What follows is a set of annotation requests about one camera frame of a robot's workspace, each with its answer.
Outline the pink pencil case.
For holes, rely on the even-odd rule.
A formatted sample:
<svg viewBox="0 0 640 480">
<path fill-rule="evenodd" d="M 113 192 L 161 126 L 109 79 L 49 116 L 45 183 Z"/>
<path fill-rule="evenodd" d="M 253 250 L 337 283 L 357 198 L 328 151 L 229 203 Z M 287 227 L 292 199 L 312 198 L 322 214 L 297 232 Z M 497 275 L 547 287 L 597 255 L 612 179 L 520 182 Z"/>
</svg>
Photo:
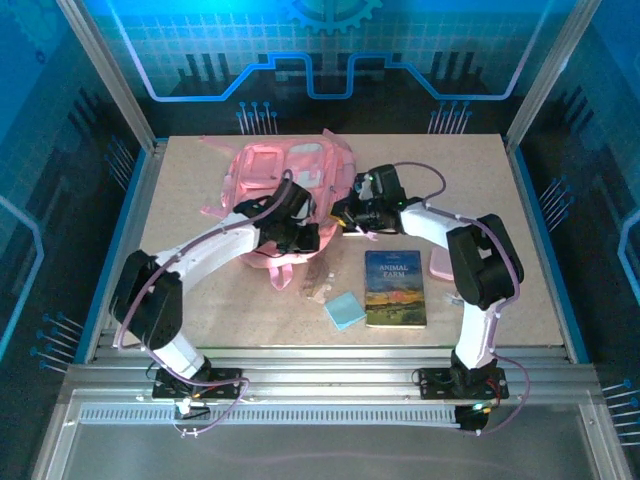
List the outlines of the pink pencil case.
<svg viewBox="0 0 640 480">
<path fill-rule="evenodd" d="M 429 260 L 429 274 L 435 279 L 447 282 L 454 281 L 453 269 L 448 250 L 439 246 L 434 246 L 432 248 Z"/>
</svg>

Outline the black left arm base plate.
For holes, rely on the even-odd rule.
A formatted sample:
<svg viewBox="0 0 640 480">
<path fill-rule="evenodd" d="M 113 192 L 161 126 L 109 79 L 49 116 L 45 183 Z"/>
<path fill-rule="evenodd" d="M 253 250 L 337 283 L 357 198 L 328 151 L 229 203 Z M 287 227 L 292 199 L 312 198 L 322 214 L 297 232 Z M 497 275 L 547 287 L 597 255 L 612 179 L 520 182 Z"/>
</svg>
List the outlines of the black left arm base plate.
<svg viewBox="0 0 640 480">
<path fill-rule="evenodd" d="M 158 369 L 153 380 L 151 396 L 153 399 L 236 399 L 240 394 L 242 370 L 238 368 L 212 368 L 197 382 L 220 383 L 231 380 L 231 383 L 212 387 L 195 386 L 177 380 L 164 369 Z"/>
</svg>

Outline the blue table side trim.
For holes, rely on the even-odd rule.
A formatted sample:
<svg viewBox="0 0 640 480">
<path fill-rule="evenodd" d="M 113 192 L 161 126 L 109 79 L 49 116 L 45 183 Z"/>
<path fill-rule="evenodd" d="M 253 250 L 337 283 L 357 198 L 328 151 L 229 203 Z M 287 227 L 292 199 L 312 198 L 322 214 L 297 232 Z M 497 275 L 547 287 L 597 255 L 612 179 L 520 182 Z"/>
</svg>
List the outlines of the blue table side trim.
<svg viewBox="0 0 640 480">
<path fill-rule="evenodd" d="M 101 332 L 109 323 L 111 298 L 127 256 L 140 245 L 167 145 L 167 138 L 158 139 L 154 151 L 142 151 L 136 161 L 76 349 L 74 364 L 92 361 Z"/>
<path fill-rule="evenodd" d="M 513 149 L 506 147 L 505 151 L 527 218 L 547 290 L 558 318 L 558 325 L 567 357 L 572 363 L 590 364 L 591 357 L 586 348 L 526 162 L 519 147 L 514 147 Z"/>
</svg>

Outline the black controller box with LEDs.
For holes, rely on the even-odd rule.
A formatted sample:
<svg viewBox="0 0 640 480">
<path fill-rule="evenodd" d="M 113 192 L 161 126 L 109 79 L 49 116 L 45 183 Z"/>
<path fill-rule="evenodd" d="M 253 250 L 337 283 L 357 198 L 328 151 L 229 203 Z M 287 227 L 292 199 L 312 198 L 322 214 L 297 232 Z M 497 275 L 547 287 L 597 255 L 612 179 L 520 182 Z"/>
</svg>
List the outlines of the black controller box with LEDs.
<svg viewBox="0 0 640 480">
<path fill-rule="evenodd" d="M 491 406 L 482 403 L 456 406 L 455 421 L 459 424 L 461 431 L 476 434 L 486 427 L 492 410 Z"/>
</svg>

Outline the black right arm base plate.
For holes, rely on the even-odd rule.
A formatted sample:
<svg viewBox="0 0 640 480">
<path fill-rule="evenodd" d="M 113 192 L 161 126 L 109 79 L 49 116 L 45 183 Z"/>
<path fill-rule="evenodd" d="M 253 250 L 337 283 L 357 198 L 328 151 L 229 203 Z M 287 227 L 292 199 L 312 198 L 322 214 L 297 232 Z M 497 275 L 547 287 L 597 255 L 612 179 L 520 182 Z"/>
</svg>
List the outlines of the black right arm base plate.
<svg viewBox="0 0 640 480">
<path fill-rule="evenodd" d="M 412 381 L 422 400 L 502 400 L 510 396 L 504 370 L 492 366 L 474 370 L 460 366 L 419 368 Z"/>
</svg>

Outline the pink backpack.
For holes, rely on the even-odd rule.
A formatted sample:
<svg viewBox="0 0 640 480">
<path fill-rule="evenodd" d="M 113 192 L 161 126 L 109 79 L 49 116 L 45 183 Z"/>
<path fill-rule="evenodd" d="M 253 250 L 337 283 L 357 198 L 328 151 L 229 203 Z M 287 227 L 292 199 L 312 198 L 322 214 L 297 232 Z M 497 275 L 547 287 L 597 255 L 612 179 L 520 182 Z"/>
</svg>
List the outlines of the pink backpack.
<svg viewBox="0 0 640 480">
<path fill-rule="evenodd" d="M 293 266 L 309 261 L 322 252 L 338 229 L 329 216 L 332 205 L 347 196 L 356 175 L 356 163 L 350 146 L 329 130 L 318 138 L 278 137 L 253 142 L 238 150 L 223 178 L 221 207 L 210 215 L 222 218 L 222 232 L 213 237 L 225 240 L 224 253 L 239 257 L 253 268 L 265 269 L 272 286 L 286 288 L 293 278 Z M 268 215 L 280 201 L 256 218 L 233 212 L 249 199 L 272 195 L 282 180 L 294 183 L 311 193 L 316 210 L 311 217 L 319 224 L 320 248 L 308 254 L 270 254 L 257 251 L 260 230 L 254 223 Z"/>
</svg>

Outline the aluminium frame cross rail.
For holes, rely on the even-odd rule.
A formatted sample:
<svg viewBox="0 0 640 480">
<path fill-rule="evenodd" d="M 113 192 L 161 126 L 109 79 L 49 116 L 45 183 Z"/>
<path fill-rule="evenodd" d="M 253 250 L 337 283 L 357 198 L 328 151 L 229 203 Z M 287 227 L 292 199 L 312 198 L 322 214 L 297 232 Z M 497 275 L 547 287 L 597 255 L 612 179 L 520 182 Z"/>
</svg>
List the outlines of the aluminium frame cross rail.
<svg viewBox="0 0 640 480">
<path fill-rule="evenodd" d="M 247 399 L 263 403 L 416 403 L 418 368 L 446 367 L 451 352 L 427 347 L 215 348 L 205 352 L 219 368 L 240 368 L 250 381 Z M 501 353 L 507 404 L 600 403 L 595 368 L 570 362 L 562 347 L 506 348 Z M 149 399 L 150 363 L 141 352 L 97 349 L 94 359 L 68 368 L 62 394 L 129 402 Z"/>
</svg>

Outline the aluminium frame post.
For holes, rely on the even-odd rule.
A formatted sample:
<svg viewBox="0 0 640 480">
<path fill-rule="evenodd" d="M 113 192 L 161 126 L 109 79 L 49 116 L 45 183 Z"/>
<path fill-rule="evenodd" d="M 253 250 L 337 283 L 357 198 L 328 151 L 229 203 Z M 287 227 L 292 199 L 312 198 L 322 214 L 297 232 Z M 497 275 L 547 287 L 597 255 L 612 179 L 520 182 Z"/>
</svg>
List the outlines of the aluminium frame post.
<svg viewBox="0 0 640 480">
<path fill-rule="evenodd" d="M 576 0 L 574 8 L 568 15 L 507 130 L 505 140 L 507 154 L 514 154 L 520 145 L 553 86 L 566 68 L 601 2 L 602 0 Z"/>
<path fill-rule="evenodd" d="M 141 148 L 153 154 L 156 136 L 83 0 L 55 1 Z"/>
</svg>

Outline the blue sticky note pad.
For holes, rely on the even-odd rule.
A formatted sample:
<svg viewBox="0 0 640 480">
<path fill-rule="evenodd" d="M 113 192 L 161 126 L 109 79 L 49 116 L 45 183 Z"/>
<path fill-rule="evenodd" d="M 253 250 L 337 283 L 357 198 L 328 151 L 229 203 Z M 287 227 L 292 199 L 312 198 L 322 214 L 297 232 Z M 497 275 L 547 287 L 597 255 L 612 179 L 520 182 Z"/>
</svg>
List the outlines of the blue sticky note pad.
<svg viewBox="0 0 640 480">
<path fill-rule="evenodd" d="M 366 312 L 352 292 L 344 293 L 324 306 L 324 309 L 339 331 L 356 324 L 366 318 Z"/>
</svg>

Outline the clear pouch with pens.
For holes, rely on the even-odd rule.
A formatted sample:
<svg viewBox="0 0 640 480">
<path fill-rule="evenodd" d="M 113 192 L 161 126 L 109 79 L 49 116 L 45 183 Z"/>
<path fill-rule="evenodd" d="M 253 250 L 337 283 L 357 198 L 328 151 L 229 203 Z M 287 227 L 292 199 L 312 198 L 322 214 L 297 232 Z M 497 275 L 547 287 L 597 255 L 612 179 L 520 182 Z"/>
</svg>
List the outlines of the clear pouch with pens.
<svg viewBox="0 0 640 480">
<path fill-rule="evenodd" d="M 333 290 L 335 281 L 336 273 L 329 267 L 327 261 L 322 258 L 314 258 L 308 263 L 299 294 L 306 300 L 325 304 Z"/>
</svg>

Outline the Animal Farm paperback book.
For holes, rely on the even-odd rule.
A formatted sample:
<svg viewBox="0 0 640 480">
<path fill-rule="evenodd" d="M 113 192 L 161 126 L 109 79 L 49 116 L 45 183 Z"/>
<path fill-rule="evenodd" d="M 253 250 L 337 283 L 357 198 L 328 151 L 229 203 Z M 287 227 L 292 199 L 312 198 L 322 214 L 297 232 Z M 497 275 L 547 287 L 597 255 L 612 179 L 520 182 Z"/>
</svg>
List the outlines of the Animal Farm paperback book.
<svg viewBox="0 0 640 480">
<path fill-rule="evenodd" d="M 426 327 L 424 274 L 418 250 L 365 252 L 365 312 L 369 328 Z"/>
</svg>

